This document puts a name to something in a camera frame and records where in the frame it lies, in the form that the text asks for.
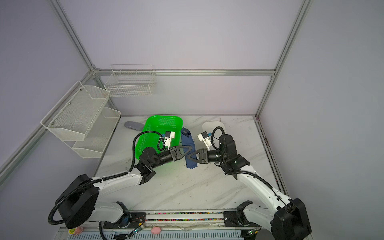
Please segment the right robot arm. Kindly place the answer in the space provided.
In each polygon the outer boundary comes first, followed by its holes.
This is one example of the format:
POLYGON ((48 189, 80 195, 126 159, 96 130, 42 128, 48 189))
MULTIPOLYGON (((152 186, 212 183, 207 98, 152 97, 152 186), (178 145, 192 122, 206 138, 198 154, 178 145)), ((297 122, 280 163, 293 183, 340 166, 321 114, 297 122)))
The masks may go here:
POLYGON ((186 155, 186 159, 198 164, 218 164, 225 175, 243 183, 265 205, 262 209, 252 201, 245 201, 237 206, 238 225, 256 224, 270 231, 276 240, 304 240, 312 233, 305 204, 298 198, 291 199, 262 178, 238 153, 231 135, 221 135, 217 147, 212 143, 214 136, 207 132, 199 134, 198 139, 206 147, 186 155))

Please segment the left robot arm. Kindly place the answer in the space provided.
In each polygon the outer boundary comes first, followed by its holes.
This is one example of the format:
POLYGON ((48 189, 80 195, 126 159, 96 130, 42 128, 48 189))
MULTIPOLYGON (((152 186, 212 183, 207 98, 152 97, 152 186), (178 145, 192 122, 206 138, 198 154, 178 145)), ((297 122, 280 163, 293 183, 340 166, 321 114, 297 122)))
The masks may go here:
POLYGON ((147 183, 155 176, 156 167, 178 161, 191 150, 191 146, 174 146, 158 153, 147 147, 134 166, 139 174, 124 171, 101 178, 78 176, 57 199, 49 213, 48 223, 65 224, 67 229, 74 229, 86 222, 109 222, 118 228, 126 228, 132 219, 131 212, 123 202, 105 202, 104 198, 122 189, 147 183))

